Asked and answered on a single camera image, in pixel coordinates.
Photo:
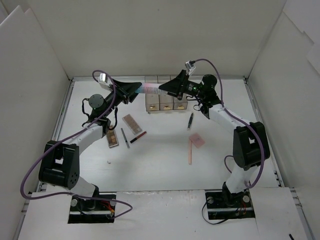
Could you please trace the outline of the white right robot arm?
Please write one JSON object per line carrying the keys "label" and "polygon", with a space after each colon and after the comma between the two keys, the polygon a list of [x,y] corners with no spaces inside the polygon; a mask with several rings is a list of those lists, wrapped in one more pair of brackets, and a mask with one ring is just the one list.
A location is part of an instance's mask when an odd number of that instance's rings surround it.
{"label": "white right robot arm", "polygon": [[159,89],[179,100],[184,95],[194,97],[200,112],[207,119],[232,134],[235,166],[222,185],[221,200],[225,205],[233,206],[242,192],[253,188],[259,181],[264,162],[270,157],[270,148],[262,122],[247,121],[226,107],[223,95],[215,90],[216,85],[221,84],[221,78],[212,74],[204,75],[201,83],[195,83],[182,70],[177,77],[161,84]]}

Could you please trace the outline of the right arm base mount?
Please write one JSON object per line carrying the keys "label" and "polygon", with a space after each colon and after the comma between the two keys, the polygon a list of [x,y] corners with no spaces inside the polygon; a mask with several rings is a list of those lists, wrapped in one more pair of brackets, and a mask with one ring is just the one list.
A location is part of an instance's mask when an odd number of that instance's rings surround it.
{"label": "right arm base mount", "polygon": [[211,225],[219,225],[229,220],[254,219],[256,217],[248,190],[237,193],[229,200],[222,191],[206,191],[201,215]]}

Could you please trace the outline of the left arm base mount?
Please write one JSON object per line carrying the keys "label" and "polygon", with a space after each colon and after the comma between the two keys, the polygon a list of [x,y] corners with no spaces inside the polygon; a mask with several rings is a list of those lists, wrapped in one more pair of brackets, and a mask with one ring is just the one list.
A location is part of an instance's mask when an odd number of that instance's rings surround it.
{"label": "left arm base mount", "polygon": [[68,224],[109,224],[115,221],[116,203],[107,199],[116,199],[115,192],[100,193],[100,200],[88,200],[72,197],[70,201]]}

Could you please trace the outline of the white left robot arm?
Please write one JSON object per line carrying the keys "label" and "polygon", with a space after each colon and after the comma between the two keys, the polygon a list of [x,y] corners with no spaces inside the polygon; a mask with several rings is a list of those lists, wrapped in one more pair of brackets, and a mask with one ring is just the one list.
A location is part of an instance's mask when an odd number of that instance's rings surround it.
{"label": "white left robot arm", "polygon": [[107,86],[110,90],[108,96],[94,94],[86,98],[91,114],[87,115],[80,134],[61,143],[53,140],[47,142],[39,168],[39,180],[64,188],[66,194],[82,197],[81,202],[87,209],[96,209],[100,204],[99,188],[80,176],[80,155],[115,127],[108,116],[117,112],[120,103],[132,103],[141,86],[141,82],[114,80]]}

